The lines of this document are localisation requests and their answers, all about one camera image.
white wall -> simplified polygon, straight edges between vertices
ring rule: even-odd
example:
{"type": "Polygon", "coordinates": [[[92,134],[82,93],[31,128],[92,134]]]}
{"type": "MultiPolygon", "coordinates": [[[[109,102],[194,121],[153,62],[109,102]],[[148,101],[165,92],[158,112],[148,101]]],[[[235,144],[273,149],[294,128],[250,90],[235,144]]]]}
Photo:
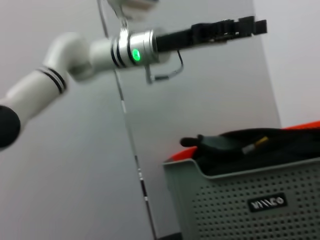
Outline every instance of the white wall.
{"type": "MultiPolygon", "coordinates": [[[[104,37],[95,0],[1,0],[0,96],[68,31],[104,37]]],[[[113,74],[70,82],[0,153],[0,239],[153,239],[113,74]]]]}
{"type": "Polygon", "coordinates": [[[320,2],[255,0],[259,19],[267,19],[262,38],[283,127],[320,120],[320,2]]]}

vikco logo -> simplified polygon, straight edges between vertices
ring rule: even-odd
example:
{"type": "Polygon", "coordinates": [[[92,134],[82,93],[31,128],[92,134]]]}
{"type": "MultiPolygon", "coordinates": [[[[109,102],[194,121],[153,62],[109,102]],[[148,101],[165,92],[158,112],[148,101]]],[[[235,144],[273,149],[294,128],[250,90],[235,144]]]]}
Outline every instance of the vikco logo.
{"type": "Polygon", "coordinates": [[[284,193],[277,193],[274,195],[249,199],[247,202],[249,210],[252,213],[288,206],[288,202],[284,193]]]}

perforated crate side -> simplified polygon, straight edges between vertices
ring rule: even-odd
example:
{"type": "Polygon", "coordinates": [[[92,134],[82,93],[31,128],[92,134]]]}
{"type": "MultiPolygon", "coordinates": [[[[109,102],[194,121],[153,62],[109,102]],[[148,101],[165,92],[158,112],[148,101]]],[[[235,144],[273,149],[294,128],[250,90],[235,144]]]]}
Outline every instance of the perforated crate side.
{"type": "Polygon", "coordinates": [[[320,158],[214,177],[191,159],[164,169],[184,240],[320,239],[320,158]],[[288,206],[249,211],[280,193],[288,206]]]}

robotic arm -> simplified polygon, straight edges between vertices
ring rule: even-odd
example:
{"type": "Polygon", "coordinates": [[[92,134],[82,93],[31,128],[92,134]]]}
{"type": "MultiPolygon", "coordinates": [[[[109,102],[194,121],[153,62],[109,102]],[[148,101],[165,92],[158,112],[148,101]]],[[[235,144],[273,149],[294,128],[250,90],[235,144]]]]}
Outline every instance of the robotic arm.
{"type": "Polygon", "coordinates": [[[22,78],[0,99],[0,150],[10,146],[30,119],[67,90],[68,74],[78,82],[100,72],[139,66],[145,66],[150,74],[149,66],[166,62],[172,51],[266,32],[266,21],[255,22],[250,16],[239,22],[200,23],[170,34],[121,31],[119,37],[92,44],[77,33],[65,33],[52,43],[43,66],[22,78]]]}

green led light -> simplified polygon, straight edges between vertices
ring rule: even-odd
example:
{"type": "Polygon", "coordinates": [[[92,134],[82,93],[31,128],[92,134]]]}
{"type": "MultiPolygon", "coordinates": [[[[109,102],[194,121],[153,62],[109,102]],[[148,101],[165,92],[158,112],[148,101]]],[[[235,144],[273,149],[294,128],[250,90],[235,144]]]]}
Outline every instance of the green led light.
{"type": "Polygon", "coordinates": [[[140,52],[138,49],[133,49],[132,51],[132,57],[135,61],[139,62],[140,59],[141,59],[141,56],[140,56],[140,52]]]}

